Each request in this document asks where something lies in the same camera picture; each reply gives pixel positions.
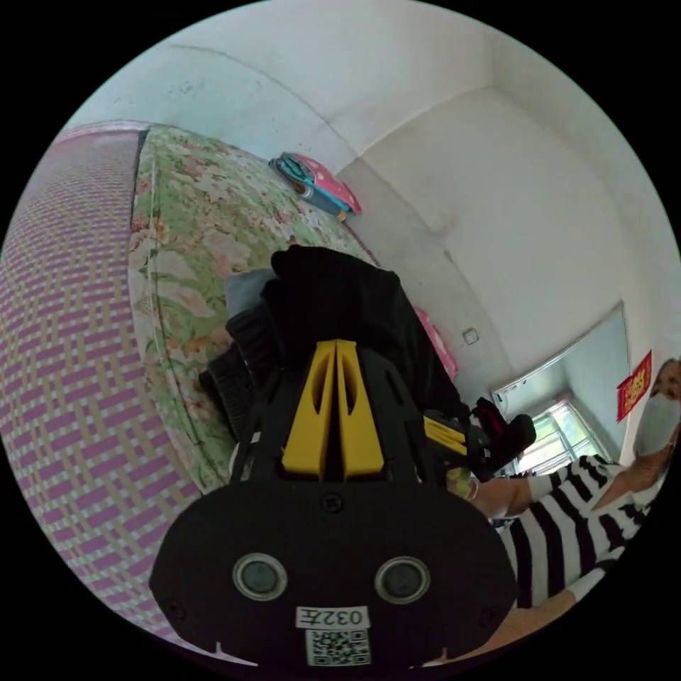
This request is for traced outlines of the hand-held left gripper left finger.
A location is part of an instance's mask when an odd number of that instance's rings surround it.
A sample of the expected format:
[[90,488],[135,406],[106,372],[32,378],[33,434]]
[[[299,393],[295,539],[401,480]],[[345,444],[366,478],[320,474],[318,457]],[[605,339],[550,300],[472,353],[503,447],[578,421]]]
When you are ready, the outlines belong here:
[[335,388],[336,342],[321,341],[304,380],[282,467],[289,475],[323,475]]

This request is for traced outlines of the person's right hand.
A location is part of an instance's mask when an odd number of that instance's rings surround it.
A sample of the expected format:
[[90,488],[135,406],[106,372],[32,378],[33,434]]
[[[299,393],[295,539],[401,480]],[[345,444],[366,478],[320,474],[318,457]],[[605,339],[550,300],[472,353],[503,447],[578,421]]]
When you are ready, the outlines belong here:
[[480,482],[471,471],[459,467],[446,472],[445,486],[450,493],[472,502],[477,496]]

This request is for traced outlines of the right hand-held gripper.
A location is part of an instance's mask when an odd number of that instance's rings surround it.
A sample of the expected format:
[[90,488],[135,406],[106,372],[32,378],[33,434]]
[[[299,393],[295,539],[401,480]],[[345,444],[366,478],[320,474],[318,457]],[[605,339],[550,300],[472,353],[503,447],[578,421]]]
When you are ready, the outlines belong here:
[[472,472],[479,480],[490,480],[512,461],[509,422],[494,402],[480,397],[471,408],[470,430],[465,434],[430,417],[423,418],[426,437],[439,446],[472,458]]

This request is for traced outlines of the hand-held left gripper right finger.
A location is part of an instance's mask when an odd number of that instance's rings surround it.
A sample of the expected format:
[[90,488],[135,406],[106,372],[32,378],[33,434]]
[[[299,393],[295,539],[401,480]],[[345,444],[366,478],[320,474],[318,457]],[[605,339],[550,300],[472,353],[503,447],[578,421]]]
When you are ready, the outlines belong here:
[[356,343],[338,341],[338,424],[345,477],[379,475],[384,457]]

